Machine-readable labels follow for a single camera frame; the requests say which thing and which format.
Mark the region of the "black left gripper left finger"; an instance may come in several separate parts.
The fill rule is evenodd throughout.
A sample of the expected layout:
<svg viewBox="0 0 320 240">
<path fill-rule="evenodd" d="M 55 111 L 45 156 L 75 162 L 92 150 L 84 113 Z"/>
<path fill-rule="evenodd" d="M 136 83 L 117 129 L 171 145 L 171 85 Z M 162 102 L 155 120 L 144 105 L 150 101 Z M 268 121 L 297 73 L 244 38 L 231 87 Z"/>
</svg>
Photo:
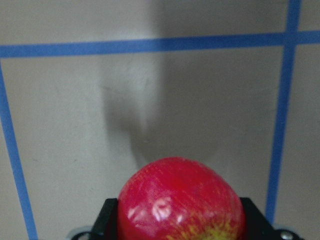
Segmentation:
<svg viewBox="0 0 320 240">
<path fill-rule="evenodd" d="M 117 236 L 118 200 L 107 198 L 91 228 L 91 232 L 98 237 Z"/>
</svg>

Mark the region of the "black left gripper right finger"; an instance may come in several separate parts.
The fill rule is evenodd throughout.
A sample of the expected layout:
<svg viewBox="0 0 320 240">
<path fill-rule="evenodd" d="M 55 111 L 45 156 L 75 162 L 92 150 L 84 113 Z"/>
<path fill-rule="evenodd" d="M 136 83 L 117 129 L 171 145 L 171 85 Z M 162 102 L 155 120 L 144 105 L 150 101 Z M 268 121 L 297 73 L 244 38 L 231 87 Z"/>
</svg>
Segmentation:
<svg viewBox="0 0 320 240">
<path fill-rule="evenodd" d="M 248 197 L 240 198 L 245 213 L 244 240 L 270 240 L 274 228 Z"/>
</svg>

